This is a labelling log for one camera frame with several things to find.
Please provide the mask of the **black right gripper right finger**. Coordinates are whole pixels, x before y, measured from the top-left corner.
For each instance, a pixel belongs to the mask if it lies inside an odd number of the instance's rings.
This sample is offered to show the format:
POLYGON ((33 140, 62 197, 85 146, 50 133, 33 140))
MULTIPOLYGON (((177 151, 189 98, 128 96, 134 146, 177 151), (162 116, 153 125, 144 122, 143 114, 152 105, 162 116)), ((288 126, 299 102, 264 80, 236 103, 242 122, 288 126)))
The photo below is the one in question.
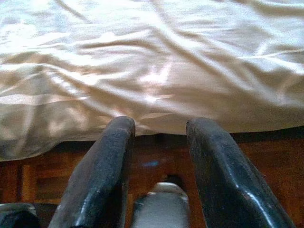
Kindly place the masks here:
POLYGON ((195 181, 208 228, 293 228, 267 182, 215 121, 186 124, 195 181))

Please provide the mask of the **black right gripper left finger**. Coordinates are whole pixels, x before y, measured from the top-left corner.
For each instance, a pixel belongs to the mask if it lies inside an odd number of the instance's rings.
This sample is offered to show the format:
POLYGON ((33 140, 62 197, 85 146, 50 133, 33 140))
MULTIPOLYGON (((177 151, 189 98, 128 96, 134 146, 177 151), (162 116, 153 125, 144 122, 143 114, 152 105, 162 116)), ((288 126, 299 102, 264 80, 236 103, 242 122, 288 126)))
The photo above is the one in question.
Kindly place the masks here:
POLYGON ((51 228, 123 228, 135 122, 112 119, 73 170, 51 228))

